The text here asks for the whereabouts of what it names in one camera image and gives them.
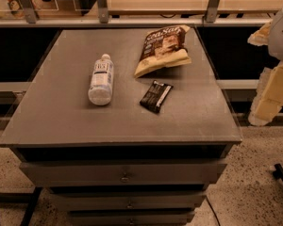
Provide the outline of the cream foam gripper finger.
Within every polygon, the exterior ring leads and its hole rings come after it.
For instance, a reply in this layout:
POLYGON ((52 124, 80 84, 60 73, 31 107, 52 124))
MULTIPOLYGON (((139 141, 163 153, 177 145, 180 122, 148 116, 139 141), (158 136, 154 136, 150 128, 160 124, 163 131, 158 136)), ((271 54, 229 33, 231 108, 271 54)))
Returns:
POLYGON ((263 25, 259 30, 250 35, 247 42, 256 46, 267 45, 269 41, 270 28, 271 22, 263 25))
POLYGON ((255 126, 271 122, 283 107, 283 61, 273 69, 264 68, 261 73, 257 95, 251 105, 248 121, 255 126))

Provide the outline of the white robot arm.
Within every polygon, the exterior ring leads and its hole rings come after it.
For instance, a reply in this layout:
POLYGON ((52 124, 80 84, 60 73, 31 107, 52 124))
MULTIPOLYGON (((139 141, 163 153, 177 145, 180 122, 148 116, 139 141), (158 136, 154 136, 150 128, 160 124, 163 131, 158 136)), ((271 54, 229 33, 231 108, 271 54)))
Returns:
POLYGON ((253 33, 247 42, 256 46, 267 45, 269 55, 279 60, 273 69, 263 69, 248 116, 252 125, 264 126, 283 107, 283 8, 269 23, 253 33))

